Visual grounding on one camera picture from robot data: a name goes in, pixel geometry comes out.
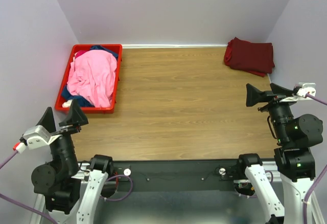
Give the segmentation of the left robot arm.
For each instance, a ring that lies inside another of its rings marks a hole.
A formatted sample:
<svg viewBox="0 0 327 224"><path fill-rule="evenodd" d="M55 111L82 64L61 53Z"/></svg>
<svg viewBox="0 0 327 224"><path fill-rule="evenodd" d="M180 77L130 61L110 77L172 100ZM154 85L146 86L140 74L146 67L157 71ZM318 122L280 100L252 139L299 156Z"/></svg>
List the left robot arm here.
<svg viewBox="0 0 327 224"><path fill-rule="evenodd" d="M38 124L23 138L29 149L48 146L52 160L36 167L31 175L34 192L45 197L45 208L53 223L93 223L102 188L113 176L113 159L95 155L90 160L87 186L80 194L81 180L75 178L80 166L72 141L88 119L76 100L56 129L52 108L47 108Z"/></svg>

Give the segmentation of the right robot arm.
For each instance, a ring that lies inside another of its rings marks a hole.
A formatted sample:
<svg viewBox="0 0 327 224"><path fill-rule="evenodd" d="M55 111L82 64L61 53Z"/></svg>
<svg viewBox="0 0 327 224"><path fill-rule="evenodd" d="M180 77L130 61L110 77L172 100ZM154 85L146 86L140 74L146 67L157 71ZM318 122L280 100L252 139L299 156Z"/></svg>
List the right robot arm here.
<svg viewBox="0 0 327 224"><path fill-rule="evenodd" d="M247 178L254 187L266 223L312 222L308 214L311 194L324 173L316 175L310 148L323 142L323 122L312 114L295 118L290 107L299 101L316 101L315 86L315 83L299 83L287 89L271 83L269 91L261 91L246 84L246 106L264 103L258 111L269 114L269 128L278 145L274 160L282 180L284 202L280 202L268 181L258 154L239 155L235 173L239 178Z"/></svg>

